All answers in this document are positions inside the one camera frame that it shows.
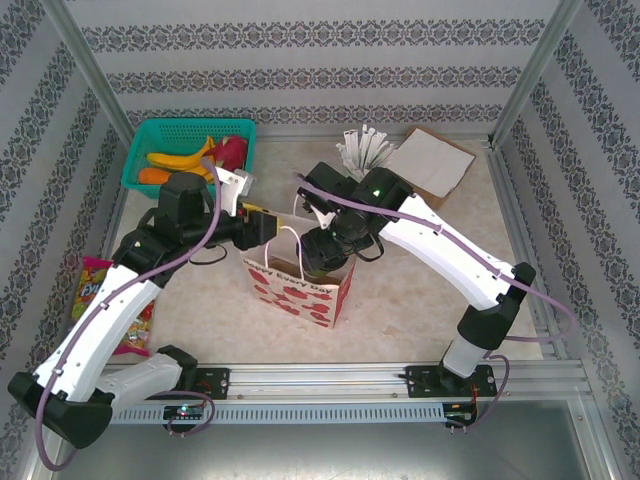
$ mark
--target paper bag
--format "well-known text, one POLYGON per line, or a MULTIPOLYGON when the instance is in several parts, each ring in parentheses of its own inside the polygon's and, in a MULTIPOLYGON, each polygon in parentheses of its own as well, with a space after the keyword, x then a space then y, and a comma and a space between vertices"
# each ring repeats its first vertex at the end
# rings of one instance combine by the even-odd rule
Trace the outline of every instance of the paper bag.
POLYGON ((333 328, 349 293, 355 258, 325 277, 301 276, 302 263, 296 254, 298 238, 318 223, 293 215, 278 214, 278 217, 283 226, 292 228, 297 235, 281 229, 267 245, 240 252, 251 292, 273 308, 333 328))

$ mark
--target cardboard box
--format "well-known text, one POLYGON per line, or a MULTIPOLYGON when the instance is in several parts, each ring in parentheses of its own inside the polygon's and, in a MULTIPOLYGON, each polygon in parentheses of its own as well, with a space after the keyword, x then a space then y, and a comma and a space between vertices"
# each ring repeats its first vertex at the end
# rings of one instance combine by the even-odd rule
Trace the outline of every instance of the cardboard box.
POLYGON ((428 128, 415 127, 387 167, 411 183, 429 207, 438 210, 475 158, 473 152, 428 128))

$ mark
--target orange carrot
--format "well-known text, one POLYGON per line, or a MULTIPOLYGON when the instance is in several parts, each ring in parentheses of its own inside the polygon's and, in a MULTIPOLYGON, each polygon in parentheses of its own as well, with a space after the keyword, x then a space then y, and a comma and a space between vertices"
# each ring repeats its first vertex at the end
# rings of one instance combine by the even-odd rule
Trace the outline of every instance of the orange carrot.
POLYGON ((143 168, 138 174, 138 181, 143 185, 162 185, 169 180, 170 172, 161 168, 143 168))

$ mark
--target beige floor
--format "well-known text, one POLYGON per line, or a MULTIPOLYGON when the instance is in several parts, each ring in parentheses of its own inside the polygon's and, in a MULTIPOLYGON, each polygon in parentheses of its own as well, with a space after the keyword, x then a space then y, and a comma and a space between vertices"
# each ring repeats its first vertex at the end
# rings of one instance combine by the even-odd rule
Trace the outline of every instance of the beige floor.
MULTIPOLYGON (((477 141, 461 142, 478 154, 440 215, 483 249, 513 262, 491 178, 477 141)), ((318 161, 339 165, 333 143, 258 143, 249 201, 289 213, 296 184, 292 171, 318 161)), ((153 205, 129 192, 116 245, 153 205)), ((386 246, 377 262, 360 262, 336 328, 328 331, 255 300, 237 251, 213 267, 183 267, 157 300, 151 349, 172 343, 201 363, 316 363, 439 360, 467 307, 462 295, 411 254, 386 246)), ((217 255, 201 252, 199 259, 217 255)), ((525 306, 512 334, 535 335, 525 306)), ((536 344, 505 342, 514 360, 541 359, 536 344)))

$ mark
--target black bracket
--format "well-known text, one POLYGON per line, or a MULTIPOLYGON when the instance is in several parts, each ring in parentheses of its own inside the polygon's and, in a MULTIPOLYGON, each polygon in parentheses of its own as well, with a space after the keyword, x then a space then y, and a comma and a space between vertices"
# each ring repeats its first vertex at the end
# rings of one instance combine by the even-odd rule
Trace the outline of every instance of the black bracket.
MULTIPOLYGON (((229 379, 231 370, 228 368, 204 368, 198 367, 195 371, 195 378, 189 391, 204 393, 211 400, 226 400, 229 391, 229 379)), ((150 400, 173 400, 179 397, 167 395, 154 395, 150 400)), ((196 397, 184 397, 185 401, 196 400, 196 397)))
POLYGON ((455 389, 442 382, 442 367, 437 365, 411 365, 401 375, 407 381, 409 398, 471 397, 475 386, 478 397, 495 397, 498 393, 493 368, 478 365, 468 379, 455 389))

